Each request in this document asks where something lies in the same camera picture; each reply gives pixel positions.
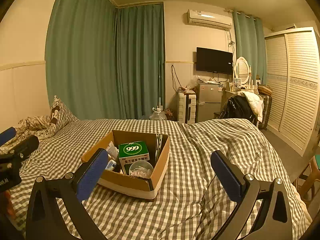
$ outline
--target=flat screen tv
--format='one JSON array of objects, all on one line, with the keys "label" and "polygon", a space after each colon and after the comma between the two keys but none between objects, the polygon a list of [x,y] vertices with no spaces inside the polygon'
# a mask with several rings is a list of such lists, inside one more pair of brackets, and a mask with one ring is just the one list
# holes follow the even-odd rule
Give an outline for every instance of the flat screen tv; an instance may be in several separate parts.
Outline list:
[{"label": "flat screen tv", "polygon": [[231,52],[197,47],[196,69],[198,71],[232,75],[232,63]]}]

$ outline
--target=screw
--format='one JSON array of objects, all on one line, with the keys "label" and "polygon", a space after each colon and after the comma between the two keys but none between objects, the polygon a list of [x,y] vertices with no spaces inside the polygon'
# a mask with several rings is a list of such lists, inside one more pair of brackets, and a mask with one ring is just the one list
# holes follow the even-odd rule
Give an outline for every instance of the screw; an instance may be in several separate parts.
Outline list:
[{"label": "screw", "polygon": [[245,178],[247,180],[254,180],[254,176],[252,174],[246,174]]},{"label": "screw", "polygon": [[36,182],[41,182],[43,181],[43,177],[42,176],[39,176],[38,178],[36,178]]},{"label": "screw", "polygon": [[276,183],[279,184],[279,185],[282,184],[282,179],[276,178]]},{"label": "screw", "polygon": [[73,173],[72,172],[68,172],[66,175],[64,175],[64,177],[66,179],[71,179],[73,177]]}]

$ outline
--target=wardrobe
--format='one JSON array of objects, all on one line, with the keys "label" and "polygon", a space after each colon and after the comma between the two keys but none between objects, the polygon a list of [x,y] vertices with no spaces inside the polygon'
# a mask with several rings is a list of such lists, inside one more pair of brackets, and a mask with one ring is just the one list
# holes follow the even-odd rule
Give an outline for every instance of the wardrobe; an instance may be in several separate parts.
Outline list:
[{"label": "wardrobe", "polygon": [[301,156],[319,141],[319,36],[313,27],[265,36],[272,106],[267,129]]}]

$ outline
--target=ceiling light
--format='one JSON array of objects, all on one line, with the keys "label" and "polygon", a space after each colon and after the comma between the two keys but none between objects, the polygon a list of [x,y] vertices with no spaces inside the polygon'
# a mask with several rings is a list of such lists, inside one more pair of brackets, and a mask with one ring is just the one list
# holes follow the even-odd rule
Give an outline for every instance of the ceiling light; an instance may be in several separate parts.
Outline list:
[{"label": "ceiling light", "polygon": [[203,17],[208,17],[208,18],[214,18],[213,16],[211,16],[211,15],[206,15],[206,14],[201,14],[201,16],[203,16]]}]

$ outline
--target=silver refrigerator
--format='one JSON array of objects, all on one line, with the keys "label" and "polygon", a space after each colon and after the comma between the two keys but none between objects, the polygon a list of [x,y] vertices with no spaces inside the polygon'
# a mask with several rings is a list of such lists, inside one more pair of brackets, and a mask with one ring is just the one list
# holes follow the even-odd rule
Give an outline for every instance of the silver refrigerator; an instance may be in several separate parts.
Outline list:
[{"label": "silver refrigerator", "polygon": [[198,84],[196,122],[214,119],[214,112],[220,112],[222,84]]}]

